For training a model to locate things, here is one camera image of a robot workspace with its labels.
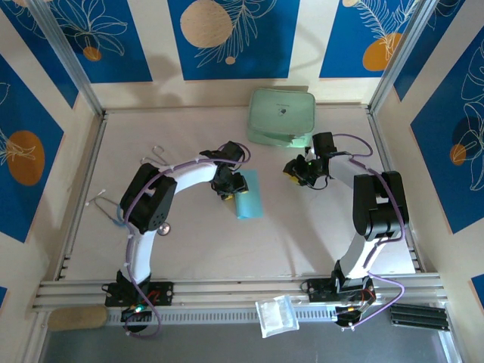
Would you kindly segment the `metal forceps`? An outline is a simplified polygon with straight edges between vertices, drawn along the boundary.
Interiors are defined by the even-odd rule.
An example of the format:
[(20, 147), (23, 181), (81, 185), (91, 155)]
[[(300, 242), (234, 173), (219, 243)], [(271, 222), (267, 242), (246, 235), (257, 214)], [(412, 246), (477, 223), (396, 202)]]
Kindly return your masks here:
[(151, 150), (153, 156), (152, 157), (143, 157), (140, 159), (140, 164), (143, 163), (152, 163), (157, 164), (158, 166), (168, 166), (169, 163), (163, 158), (164, 149), (159, 146), (155, 145)]

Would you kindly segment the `light blue paper sheet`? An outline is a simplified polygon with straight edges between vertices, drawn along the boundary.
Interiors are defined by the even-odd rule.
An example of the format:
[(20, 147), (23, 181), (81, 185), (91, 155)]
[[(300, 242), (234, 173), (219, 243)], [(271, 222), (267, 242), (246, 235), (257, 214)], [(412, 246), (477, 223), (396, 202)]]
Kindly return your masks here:
[(256, 170), (242, 170), (248, 191), (235, 194), (235, 210), (238, 219), (254, 219), (263, 217), (262, 198), (259, 186), (259, 176)]

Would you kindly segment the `mint green zip pouch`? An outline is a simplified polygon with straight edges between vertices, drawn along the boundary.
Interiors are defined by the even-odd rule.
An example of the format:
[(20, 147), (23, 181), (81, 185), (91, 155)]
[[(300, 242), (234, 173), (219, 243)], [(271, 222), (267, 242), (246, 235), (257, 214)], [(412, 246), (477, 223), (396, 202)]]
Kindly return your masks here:
[(247, 138), (257, 144), (303, 148), (315, 127), (315, 97), (308, 92), (256, 89), (250, 99)]

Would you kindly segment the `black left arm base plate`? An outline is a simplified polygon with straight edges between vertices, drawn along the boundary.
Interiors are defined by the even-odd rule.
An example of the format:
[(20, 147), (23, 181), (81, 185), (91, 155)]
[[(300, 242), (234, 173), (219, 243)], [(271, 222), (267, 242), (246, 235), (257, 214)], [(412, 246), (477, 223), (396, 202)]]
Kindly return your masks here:
[[(154, 306), (171, 306), (174, 284), (169, 281), (144, 281), (138, 285), (143, 294)], [(121, 280), (104, 284), (101, 290), (106, 293), (105, 306), (128, 307), (147, 303), (131, 281)]]

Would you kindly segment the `long aluminium rail with bases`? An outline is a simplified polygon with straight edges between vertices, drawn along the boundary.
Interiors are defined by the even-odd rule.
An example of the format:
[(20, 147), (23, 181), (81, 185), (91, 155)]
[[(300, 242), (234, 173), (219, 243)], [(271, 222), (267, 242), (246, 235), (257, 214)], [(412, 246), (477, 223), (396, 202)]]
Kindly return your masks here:
[[(256, 301), (287, 295), (298, 306), (316, 304), (306, 293), (307, 276), (300, 278), (242, 278), (228, 280), (176, 280), (173, 282), (171, 309), (217, 309), (253, 307)], [(384, 304), (395, 298), (399, 285), (405, 292), (401, 303), (425, 304), (448, 302), (441, 278), (437, 273), (384, 275), (383, 281), (373, 278), (375, 304)], [(59, 308), (94, 306), (105, 303), (106, 293), (101, 290), (108, 281), (43, 281), (33, 298), (32, 310), (50, 312)]]

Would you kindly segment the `stethoscope with blue tube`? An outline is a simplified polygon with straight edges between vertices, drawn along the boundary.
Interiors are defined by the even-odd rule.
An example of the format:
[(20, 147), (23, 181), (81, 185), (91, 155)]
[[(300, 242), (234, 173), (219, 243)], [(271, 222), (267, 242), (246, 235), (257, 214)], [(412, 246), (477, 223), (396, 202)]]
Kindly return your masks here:
[[(116, 202), (114, 202), (113, 200), (111, 200), (110, 198), (107, 198), (105, 197), (105, 192), (106, 190), (105, 189), (102, 189), (99, 193), (97, 193), (93, 198), (87, 200), (85, 202), (85, 206), (90, 206), (90, 205), (93, 205), (95, 206), (104, 216), (106, 216), (115, 226), (117, 227), (125, 227), (126, 224), (124, 222), (124, 219), (123, 219), (123, 216), (122, 216), (122, 209), (120, 207), (120, 205)], [(115, 216), (112, 216), (111, 214), (109, 214), (108, 211), (106, 211), (106, 209), (104, 209), (100, 204), (99, 204), (99, 201), (100, 200), (103, 200), (113, 206), (116, 207), (116, 215)], [(170, 233), (171, 231), (171, 226), (169, 223), (167, 222), (163, 222), (160, 227), (157, 229), (157, 233), (159, 236), (166, 236)]]

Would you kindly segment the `clear plastic bag white contents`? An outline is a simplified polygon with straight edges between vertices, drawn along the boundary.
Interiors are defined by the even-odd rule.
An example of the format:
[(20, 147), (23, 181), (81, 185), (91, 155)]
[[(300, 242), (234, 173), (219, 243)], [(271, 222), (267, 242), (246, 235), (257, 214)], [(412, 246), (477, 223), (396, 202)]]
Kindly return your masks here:
[(289, 296), (256, 301), (255, 306), (263, 339), (299, 330), (299, 321)]

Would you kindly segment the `aluminium side rail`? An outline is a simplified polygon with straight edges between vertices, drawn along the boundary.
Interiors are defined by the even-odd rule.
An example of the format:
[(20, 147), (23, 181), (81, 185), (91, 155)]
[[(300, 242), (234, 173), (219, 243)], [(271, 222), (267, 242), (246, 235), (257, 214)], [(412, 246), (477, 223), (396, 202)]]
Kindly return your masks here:
[(48, 276), (53, 281), (65, 278), (64, 263), (70, 260), (73, 251), (106, 126), (107, 115), (104, 114), (102, 117), (96, 116), (89, 129), (84, 152), (79, 162), (79, 171), (73, 180), (73, 190), (70, 193), (66, 209), (67, 216), (62, 224), (62, 244), (55, 253), (57, 259), (49, 267)]
[[(383, 169), (385, 171), (397, 170), (397, 168), (394, 166), (394, 162), (390, 155), (388, 145), (383, 136), (382, 129), (380, 127), (380, 124), (376, 116), (371, 112), (370, 108), (368, 108), (366, 111), (368, 116), (368, 122), (371, 127), (372, 135), (374, 137), (374, 141), (378, 149), (378, 153), (380, 156), (380, 161), (382, 163)], [(408, 222), (408, 225), (406, 226), (406, 229), (405, 229), (405, 233), (406, 233), (405, 242), (407, 244), (409, 255), (411, 257), (411, 261), (414, 266), (414, 272), (423, 273), (425, 272), (425, 266), (422, 265), (422, 262), (420, 260), (419, 251), (416, 246), (412, 227), (413, 225), (411, 224), (411, 222)]]

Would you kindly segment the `aluminium frame post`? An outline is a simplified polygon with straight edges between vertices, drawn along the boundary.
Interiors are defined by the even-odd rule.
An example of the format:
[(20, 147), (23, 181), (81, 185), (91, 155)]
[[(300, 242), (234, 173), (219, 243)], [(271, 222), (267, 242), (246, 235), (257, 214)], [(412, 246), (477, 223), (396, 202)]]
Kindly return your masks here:
[(93, 113), (104, 118), (104, 109), (82, 68), (75, 52), (60, 28), (49, 6), (43, 0), (25, 0), (27, 7), (67, 74)]
[(386, 96), (393, 87), (396, 77), (400, 74), (410, 53), (414, 49), (417, 40), (420, 38), (427, 21), (432, 15), (439, 0), (419, 0), (415, 12), (408, 22), (396, 51), (388, 63), (388, 67), (383, 72), (380, 82), (368, 103), (368, 112), (375, 116)]

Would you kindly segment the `black connector board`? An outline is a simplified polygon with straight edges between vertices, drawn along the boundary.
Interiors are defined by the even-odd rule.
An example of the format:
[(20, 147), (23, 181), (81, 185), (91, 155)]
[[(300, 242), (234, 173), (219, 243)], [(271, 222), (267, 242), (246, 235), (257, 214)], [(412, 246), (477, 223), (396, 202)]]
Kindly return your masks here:
[(361, 324), (362, 315), (361, 306), (336, 307), (336, 324), (340, 326), (342, 331), (354, 330)]
[(127, 334), (140, 333), (147, 328), (147, 325), (141, 325), (141, 322), (146, 322), (151, 319), (152, 313), (143, 304), (130, 306), (122, 311), (121, 322)]

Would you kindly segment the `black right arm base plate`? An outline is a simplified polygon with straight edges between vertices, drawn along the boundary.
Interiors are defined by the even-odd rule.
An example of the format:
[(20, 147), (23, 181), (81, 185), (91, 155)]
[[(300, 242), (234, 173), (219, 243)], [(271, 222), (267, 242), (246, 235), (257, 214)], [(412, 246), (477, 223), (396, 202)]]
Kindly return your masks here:
[(369, 277), (347, 280), (342, 285), (337, 278), (312, 278), (306, 281), (306, 286), (311, 303), (373, 303), (376, 300)]

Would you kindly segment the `blue floral wall panel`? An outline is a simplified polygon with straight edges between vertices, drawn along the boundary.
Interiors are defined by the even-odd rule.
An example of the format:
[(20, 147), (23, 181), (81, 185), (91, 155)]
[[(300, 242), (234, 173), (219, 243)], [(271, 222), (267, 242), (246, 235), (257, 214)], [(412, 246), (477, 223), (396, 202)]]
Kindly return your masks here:
[(411, 130), (452, 232), (484, 218), (484, 29), (439, 84)]
[(90, 82), (152, 80), (127, 0), (48, 0), (47, 5)]
[(380, 77), (420, 0), (340, 0), (322, 79)]
[(286, 79), (300, 0), (168, 0), (186, 81)]
[(64, 132), (0, 55), (0, 232), (24, 243)]

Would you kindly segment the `black ribbed metal block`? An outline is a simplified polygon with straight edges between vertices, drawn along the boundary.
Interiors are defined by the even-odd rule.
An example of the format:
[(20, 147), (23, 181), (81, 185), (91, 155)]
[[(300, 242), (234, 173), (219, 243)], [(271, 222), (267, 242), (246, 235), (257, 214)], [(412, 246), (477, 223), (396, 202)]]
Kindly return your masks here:
[(448, 316), (444, 308), (396, 303), (389, 311), (394, 325), (449, 331)]

